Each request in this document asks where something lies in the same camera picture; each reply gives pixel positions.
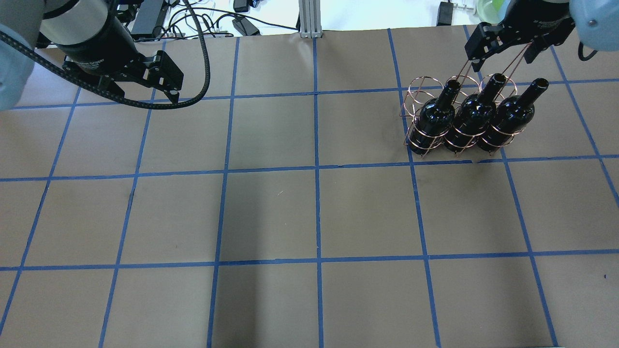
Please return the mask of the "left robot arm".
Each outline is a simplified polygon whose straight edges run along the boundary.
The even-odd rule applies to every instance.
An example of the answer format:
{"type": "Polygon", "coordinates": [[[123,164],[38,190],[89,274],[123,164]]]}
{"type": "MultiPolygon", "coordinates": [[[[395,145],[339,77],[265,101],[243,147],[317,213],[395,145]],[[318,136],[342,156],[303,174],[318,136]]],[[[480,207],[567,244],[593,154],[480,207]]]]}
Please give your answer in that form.
{"type": "Polygon", "coordinates": [[[156,89],[177,107],[184,74],[167,53],[146,57],[105,0],[1,2],[1,109],[20,101],[35,64],[102,98],[155,109],[125,97],[120,82],[156,89]]]}

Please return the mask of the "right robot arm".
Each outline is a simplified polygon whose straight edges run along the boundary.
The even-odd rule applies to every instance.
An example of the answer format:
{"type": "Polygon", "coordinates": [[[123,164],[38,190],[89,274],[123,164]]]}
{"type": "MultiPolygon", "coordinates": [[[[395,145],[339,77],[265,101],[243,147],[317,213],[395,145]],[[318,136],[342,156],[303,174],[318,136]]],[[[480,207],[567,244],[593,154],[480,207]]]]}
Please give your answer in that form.
{"type": "Polygon", "coordinates": [[[619,3],[616,0],[510,0],[505,16],[497,24],[480,22],[464,49],[475,72],[495,54],[521,44],[527,64],[551,46],[564,44],[576,30],[581,47],[592,53],[618,50],[619,3]]]}

